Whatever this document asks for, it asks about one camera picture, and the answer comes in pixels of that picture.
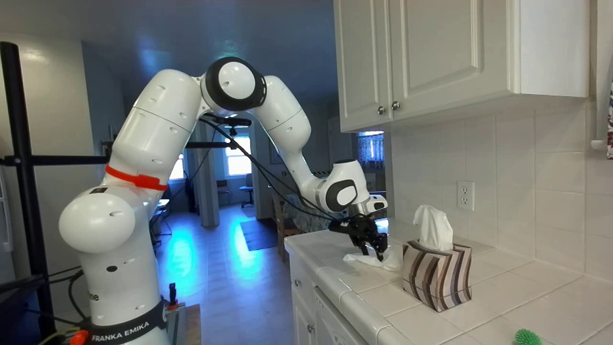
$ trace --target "ceiling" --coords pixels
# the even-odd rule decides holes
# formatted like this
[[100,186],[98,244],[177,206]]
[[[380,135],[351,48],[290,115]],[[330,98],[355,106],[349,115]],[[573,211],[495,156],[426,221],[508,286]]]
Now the ceiling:
[[240,56],[300,100],[336,100],[332,0],[0,0],[0,31],[79,39],[131,100],[160,69]]

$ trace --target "lower cabinet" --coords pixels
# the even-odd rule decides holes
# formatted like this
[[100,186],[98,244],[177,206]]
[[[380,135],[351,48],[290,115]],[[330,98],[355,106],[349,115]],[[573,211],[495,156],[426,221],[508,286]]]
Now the lower cabinet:
[[317,338],[319,345],[367,345],[361,334],[347,322],[347,319],[328,301],[323,290],[317,294]]
[[296,328],[296,345],[317,345],[317,319],[305,303],[294,298],[294,328]]
[[292,301],[298,345],[367,345],[361,334],[319,288],[309,269],[294,257]]

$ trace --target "window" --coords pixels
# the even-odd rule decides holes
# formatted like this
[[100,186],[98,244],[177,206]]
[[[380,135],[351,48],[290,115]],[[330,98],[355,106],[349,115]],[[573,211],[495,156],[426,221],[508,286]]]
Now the window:
[[[252,156],[250,137],[236,137],[234,140]],[[238,148],[236,150],[227,148],[227,167],[229,167],[229,177],[252,175],[252,161]]]
[[359,133],[359,161],[365,167],[384,167],[384,131]]
[[185,171],[185,154],[179,156],[173,173],[171,173],[171,181],[183,181],[187,179],[187,171]]

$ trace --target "drawer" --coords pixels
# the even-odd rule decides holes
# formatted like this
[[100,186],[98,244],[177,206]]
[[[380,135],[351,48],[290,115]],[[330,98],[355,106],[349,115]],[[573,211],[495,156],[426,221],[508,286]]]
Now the drawer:
[[315,305],[315,280],[307,267],[300,261],[290,261],[292,271],[292,298],[301,299],[305,305]]
[[321,288],[315,288],[319,344],[334,345],[367,345],[367,340],[349,324],[338,307],[326,298]]

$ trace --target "black pole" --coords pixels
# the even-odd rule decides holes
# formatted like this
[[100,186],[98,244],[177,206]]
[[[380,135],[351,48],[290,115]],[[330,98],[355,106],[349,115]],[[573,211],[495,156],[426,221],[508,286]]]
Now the black pole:
[[[0,43],[0,58],[5,71],[8,117],[12,125],[12,138],[18,163],[16,167],[31,275],[49,276],[18,45]],[[39,309],[41,315],[54,315],[51,286],[39,288]],[[52,336],[56,332],[56,324],[51,319],[39,319],[39,328],[43,338]]]

